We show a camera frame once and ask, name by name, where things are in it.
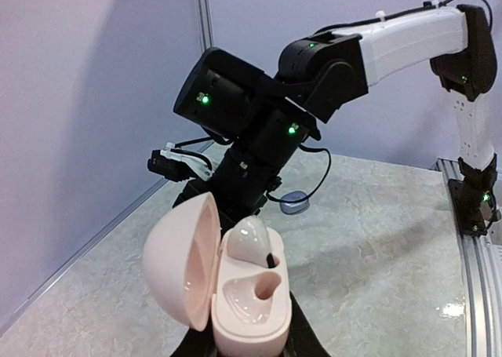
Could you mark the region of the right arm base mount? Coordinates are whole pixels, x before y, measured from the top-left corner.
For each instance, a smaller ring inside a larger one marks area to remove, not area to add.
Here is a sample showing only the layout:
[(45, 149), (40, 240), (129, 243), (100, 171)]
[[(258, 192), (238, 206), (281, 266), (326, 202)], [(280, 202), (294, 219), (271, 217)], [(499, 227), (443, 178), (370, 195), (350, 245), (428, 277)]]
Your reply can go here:
[(479, 237), (501, 219), (493, 188), (478, 190), (464, 180), (449, 179), (448, 189), (459, 233)]

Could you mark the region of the white earbud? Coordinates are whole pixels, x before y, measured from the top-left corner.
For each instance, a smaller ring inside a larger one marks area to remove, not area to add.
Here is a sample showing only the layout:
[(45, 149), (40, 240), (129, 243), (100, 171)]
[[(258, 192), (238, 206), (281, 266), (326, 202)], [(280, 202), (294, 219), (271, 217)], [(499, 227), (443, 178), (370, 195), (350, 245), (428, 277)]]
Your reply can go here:
[(227, 254), (263, 268), (274, 268), (270, 235), (265, 223), (257, 216), (240, 220), (228, 233)]

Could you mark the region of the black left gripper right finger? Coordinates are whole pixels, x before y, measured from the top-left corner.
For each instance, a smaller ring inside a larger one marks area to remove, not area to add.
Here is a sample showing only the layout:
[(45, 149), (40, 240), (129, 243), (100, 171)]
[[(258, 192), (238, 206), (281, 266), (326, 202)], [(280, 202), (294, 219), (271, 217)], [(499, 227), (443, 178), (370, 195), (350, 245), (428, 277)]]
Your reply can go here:
[(290, 292), (292, 318), (288, 336), (288, 356), (330, 357), (301, 310), (293, 293)]

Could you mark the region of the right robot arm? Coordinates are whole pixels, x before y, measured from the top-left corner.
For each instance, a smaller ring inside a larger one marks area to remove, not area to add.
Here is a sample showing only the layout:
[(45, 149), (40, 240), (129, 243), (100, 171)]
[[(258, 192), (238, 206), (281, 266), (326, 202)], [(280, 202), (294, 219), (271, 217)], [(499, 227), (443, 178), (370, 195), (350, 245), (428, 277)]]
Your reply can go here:
[(492, 23), (479, 6), (440, 2), (332, 25), (287, 45), (272, 77), (227, 51), (207, 49), (173, 110), (225, 138), (228, 149), (210, 178), (188, 181), (177, 201), (211, 192), (225, 228), (258, 213), (295, 150), (320, 139), (319, 122), (387, 76), (428, 61), (458, 111), (464, 178), (448, 183), (457, 224), (465, 235), (484, 235), (497, 220), (496, 214), (483, 220), (481, 211), (483, 203), (497, 207), (485, 100), (497, 76)]

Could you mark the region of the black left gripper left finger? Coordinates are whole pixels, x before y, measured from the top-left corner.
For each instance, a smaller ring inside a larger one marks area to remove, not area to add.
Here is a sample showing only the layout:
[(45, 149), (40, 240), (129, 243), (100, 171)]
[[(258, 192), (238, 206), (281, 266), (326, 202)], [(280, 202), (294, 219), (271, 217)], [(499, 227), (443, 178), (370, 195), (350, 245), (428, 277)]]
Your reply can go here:
[(210, 357), (216, 355), (216, 346), (213, 331), (206, 328), (204, 331), (189, 329), (171, 357)]

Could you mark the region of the white round case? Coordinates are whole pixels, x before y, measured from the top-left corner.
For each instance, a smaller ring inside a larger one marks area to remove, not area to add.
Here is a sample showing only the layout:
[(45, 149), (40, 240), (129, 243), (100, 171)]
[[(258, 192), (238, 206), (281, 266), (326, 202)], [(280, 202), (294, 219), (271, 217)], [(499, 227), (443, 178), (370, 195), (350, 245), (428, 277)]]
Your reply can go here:
[(229, 257), (228, 231), (220, 232), (206, 192), (171, 209), (144, 244), (144, 274), (159, 307), (190, 329), (211, 326), (223, 356), (279, 356), (286, 346), (292, 304), (284, 244), (266, 227), (274, 268)]

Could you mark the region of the blue earbud charging case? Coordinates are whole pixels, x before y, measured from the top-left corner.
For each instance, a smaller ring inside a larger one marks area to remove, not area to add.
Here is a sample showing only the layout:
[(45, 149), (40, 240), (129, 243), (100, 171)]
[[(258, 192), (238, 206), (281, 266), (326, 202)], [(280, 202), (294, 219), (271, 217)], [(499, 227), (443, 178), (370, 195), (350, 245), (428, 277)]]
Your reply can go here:
[(285, 215), (295, 215), (310, 207), (310, 200), (303, 191), (292, 191), (283, 195), (279, 202), (280, 210)]

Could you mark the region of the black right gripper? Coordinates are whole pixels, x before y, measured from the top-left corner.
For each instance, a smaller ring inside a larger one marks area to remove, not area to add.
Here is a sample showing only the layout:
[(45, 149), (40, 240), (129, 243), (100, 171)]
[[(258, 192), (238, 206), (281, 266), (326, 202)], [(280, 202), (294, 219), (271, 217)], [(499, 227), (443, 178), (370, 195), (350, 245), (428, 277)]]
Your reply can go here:
[(246, 207), (237, 205), (231, 200), (227, 200), (221, 195), (210, 189), (209, 185), (201, 179), (189, 180), (181, 193), (176, 197), (172, 207), (175, 208), (179, 204), (194, 198), (200, 194), (210, 191), (215, 198), (216, 207), (218, 209), (218, 214), (220, 218), (220, 228), (221, 231), (229, 231), (233, 228), (238, 221), (246, 216), (258, 215), (261, 208), (266, 204), (267, 199), (264, 195), (259, 197), (256, 205)]

